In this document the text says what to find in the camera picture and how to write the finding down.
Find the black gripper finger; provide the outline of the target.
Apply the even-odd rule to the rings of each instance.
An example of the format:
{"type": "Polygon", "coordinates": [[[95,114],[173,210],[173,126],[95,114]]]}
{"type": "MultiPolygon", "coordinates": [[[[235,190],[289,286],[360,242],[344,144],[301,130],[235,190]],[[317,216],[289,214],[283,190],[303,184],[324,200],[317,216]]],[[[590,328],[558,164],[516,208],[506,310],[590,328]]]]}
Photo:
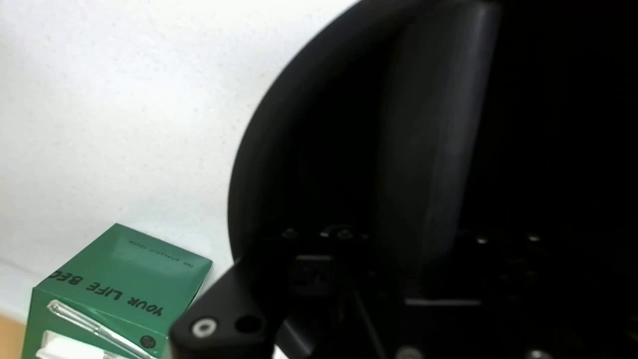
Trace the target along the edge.
{"type": "Polygon", "coordinates": [[[338,324],[326,256],[243,258],[169,330],[173,359],[318,359],[338,324]]]}

